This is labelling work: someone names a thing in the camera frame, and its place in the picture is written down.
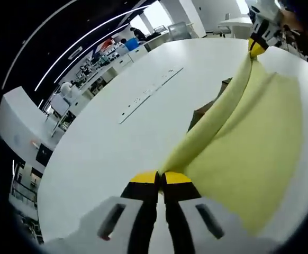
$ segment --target table surface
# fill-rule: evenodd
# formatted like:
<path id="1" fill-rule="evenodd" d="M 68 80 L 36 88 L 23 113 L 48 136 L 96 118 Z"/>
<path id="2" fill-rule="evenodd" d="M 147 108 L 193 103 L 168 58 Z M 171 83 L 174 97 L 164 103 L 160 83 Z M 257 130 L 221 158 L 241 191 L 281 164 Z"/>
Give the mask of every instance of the table surface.
<path id="1" fill-rule="evenodd" d="M 57 145 L 38 190 L 44 240 L 75 231 L 80 218 L 108 196 L 119 196 L 135 174 L 158 169 L 187 132 L 193 111 L 214 99 L 247 55 L 247 40 L 191 39 L 154 49 L 114 78 L 74 120 Z M 308 63 L 275 47 L 259 61 L 267 71 L 296 77 L 304 144 L 284 200 L 259 235 L 285 241 L 308 212 Z M 162 71 L 184 69 L 125 122 L 121 113 Z M 160 197 L 150 253 L 172 253 Z"/>
<path id="2" fill-rule="evenodd" d="M 221 21 L 219 25 L 228 25 L 228 26 L 246 26 L 246 27 L 251 27 L 252 22 L 249 17 L 238 17 L 235 19 L 229 19 L 225 21 Z"/>

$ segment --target window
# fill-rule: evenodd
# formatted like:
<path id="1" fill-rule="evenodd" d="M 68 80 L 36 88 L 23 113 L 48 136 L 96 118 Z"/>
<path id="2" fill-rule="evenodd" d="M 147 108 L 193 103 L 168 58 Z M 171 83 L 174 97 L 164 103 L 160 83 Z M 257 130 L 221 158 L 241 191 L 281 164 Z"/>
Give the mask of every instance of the window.
<path id="1" fill-rule="evenodd" d="M 144 34 L 150 34 L 148 28 L 146 27 L 140 16 L 136 16 L 134 19 L 132 19 L 130 23 L 133 28 L 140 29 L 141 32 L 143 32 Z"/>
<path id="2" fill-rule="evenodd" d="M 245 0 L 237 0 L 237 3 L 242 14 L 249 13 L 249 8 Z"/>
<path id="3" fill-rule="evenodd" d="M 168 27 L 173 24 L 159 1 L 152 3 L 143 12 L 154 29 L 162 25 Z"/>

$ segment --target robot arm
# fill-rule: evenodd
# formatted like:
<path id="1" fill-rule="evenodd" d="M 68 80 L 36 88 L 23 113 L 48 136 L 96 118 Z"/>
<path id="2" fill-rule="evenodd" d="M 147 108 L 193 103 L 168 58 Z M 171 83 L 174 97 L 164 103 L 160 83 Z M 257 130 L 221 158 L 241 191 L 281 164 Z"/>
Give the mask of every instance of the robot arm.
<path id="1" fill-rule="evenodd" d="M 283 16 L 275 0 L 247 0 L 247 4 L 253 21 L 248 50 L 256 57 L 280 41 Z"/>

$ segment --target black ceiling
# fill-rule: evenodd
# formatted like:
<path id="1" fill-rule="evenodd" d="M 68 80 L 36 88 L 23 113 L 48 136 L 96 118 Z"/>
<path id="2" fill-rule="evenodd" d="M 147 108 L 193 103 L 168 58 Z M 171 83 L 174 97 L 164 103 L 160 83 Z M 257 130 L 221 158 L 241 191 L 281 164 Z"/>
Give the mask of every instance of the black ceiling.
<path id="1" fill-rule="evenodd" d="M 38 104 L 54 90 L 54 80 L 68 66 L 68 56 L 79 46 L 84 49 L 117 28 L 120 17 L 97 29 L 73 47 L 49 72 L 39 89 L 34 89 L 56 59 L 75 41 L 103 22 L 131 10 L 140 0 L 43 0 L 0 3 L 0 89 L 23 42 L 56 10 L 73 2 L 51 18 L 29 41 L 18 57 L 3 93 L 23 86 Z M 141 6 L 155 0 L 147 0 Z"/>

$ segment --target yellow towel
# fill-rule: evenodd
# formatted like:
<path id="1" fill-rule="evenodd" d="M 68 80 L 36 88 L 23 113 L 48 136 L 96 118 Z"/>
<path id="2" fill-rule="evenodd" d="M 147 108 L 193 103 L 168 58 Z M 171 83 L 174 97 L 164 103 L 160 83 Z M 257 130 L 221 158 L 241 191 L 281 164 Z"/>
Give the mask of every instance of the yellow towel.
<path id="1" fill-rule="evenodd" d="M 277 210 L 302 146 L 297 80 L 247 55 L 229 86 L 159 170 L 192 179 L 255 234 Z"/>

